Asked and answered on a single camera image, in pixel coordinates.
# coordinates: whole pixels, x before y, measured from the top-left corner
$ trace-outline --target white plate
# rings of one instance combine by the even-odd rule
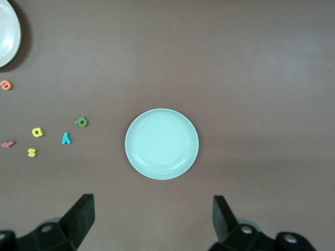
[[[126,135],[126,153],[132,166],[152,179],[172,179],[194,163],[198,134],[181,113],[154,109],[141,114]]]
[[[0,0],[0,67],[9,63],[21,44],[19,19],[7,0]]]

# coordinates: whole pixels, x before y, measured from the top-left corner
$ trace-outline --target gray table surface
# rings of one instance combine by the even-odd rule
[[[23,37],[0,68],[14,84],[0,89],[0,141],[17,142],[0,147],[0,229],[22,236],[93,193],[79,250],[207,250],[224,195],[270,237],[334,249],[335,1],[10,3]],[[126,157],[129,125],[154,108],[199,135],[195,164],[172,180]]]

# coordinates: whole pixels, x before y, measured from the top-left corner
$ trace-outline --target silver bolt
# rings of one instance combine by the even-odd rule
[[[43,233],[46,233],[46,232],[50,231],[51,229],[52,229],[52,225],[46,225],[41,229],[41,231]]]
[[[243,226],[243,227],[241,227],[241,230],[242,230],[242,232],[243,232],[244,234],[251,234],[251,233],[252,233],[251,228],[248,227],[248,226]]]
[[[284,239],[290,243],[297,243],[297,239],[291,234],[285,234]]]

